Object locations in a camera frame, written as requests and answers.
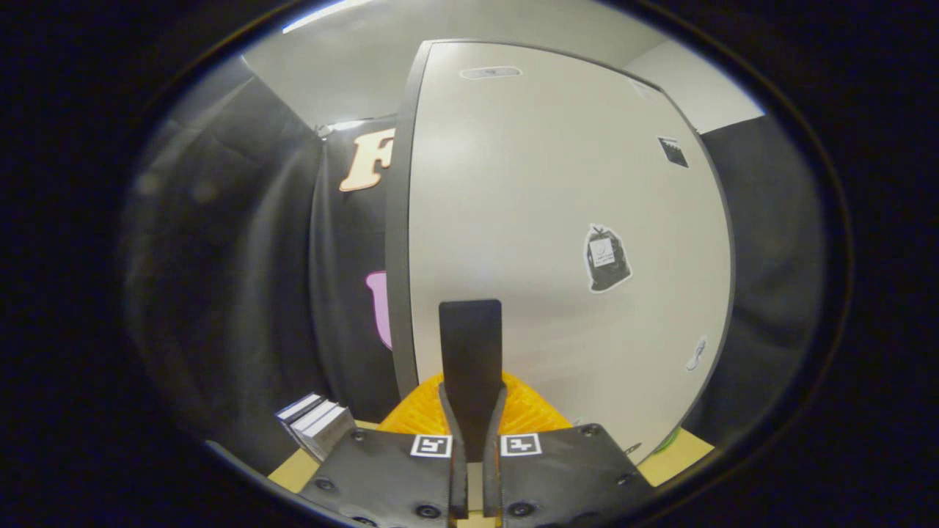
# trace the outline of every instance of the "book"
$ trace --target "book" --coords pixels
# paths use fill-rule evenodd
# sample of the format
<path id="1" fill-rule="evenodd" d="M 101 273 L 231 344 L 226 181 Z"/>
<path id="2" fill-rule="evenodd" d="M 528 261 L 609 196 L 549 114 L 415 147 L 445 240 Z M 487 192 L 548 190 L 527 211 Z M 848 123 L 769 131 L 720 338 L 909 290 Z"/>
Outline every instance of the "book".
<path id="1" fill-rule="evenodd" d="M 355 426 L 355 420 L 349 409 L 333 404 L 299 436 L 309 452 L 313 453 L 314 458 L 322 463 L 332 452 L 332 448 Z"/>

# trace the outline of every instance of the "screw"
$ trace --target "screw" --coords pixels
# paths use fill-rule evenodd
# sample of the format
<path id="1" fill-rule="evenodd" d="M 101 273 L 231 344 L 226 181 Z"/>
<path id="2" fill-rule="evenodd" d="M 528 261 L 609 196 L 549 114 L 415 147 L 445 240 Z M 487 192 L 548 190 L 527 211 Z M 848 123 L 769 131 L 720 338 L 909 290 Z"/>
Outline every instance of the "screw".
<path id="1" fill-rule="evenodd" d="M 526 517 L 534 511 L 534 506 L 528 503 L 515 503 L 509 506 L 509 515 L 512 517 Z"/>
<path id="2" fill-rule="evenodd" d="M 323 491 L 330 491 L 336 488 L 335 484 L 332 484 L 332 481 L 328 478 L 318 478 L 316 480 L 316 487 L 322 489 Z"/>
<path id="3" fill-rule="evenodd" d="M 436 519 L 437 517 L 440 517 L 440 510 L 436 509 L 432 505 L 420 505 L 416 510 L 414 510 L 414 513 L 416 513 L 418 517 L 423 517 L 425 519 Z"/>
<path id="4" fill-rule="evenodd" d="M 636 472 L 620 475 L 620 478 L 616 479 L 616 485 L 622 486 L 634 478 L 636 478 Z"/>

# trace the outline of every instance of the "trash bag sticker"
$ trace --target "trash bag sticker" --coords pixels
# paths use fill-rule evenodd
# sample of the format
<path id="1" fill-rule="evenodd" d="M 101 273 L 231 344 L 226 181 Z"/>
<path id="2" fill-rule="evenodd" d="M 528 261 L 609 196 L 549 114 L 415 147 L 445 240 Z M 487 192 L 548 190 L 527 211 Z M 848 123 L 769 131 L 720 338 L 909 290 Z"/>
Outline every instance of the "trash bag sticker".
<path id="1" fill-rule="evenodd" d="M 623 239 L 605 225 L 590 224 L 584 241 L 584 263 L 593 293 L 608 291 L 633 274 Z"/>
<path id="2" fill-rule="evenodd" d="M 688 168 L 688 161 L 685 159 L 685 154 L 682 152 L 681 146 L 678 145 L 678 140 L 662 137 L 660 135 L 657 137 L 659 145 L 662 146 L 662 151 L 665 152 L 665 157 L 676 165 Z"/>

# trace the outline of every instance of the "orange plastic basket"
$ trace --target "orange plastic basket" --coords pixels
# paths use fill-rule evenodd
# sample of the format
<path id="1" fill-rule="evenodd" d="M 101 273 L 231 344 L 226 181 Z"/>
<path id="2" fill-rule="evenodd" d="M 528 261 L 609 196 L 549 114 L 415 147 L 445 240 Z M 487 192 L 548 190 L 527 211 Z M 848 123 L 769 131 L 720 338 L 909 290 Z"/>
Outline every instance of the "orange plastic basket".
<path id="1" fill-rule="evenodd" d="M 406 434 L 450 434 L 438 392 L 442 381 L 443 374 L 437 374 L 418 385 L 377 429 Z M 506 397 L 499 434 L 534 433 L 571 426 L 551 404 L 519 378 L 502 372 L 502 382 L 505 383 Z"/>

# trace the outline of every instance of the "black curtain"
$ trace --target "black curtain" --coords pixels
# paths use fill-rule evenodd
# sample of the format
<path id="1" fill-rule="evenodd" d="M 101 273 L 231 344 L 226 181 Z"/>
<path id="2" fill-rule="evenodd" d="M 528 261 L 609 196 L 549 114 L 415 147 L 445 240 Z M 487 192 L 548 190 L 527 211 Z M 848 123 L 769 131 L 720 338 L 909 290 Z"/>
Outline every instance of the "black curtain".
<path id="1" fill-rule="evenodd" d="M 331 394 L 307 283 L 321 149 L 235 57 L 154 131 L 128 190 L 125 320 L 147 372 L 181 425 L 264 474 L 297 448 L 273 414 Z"/>

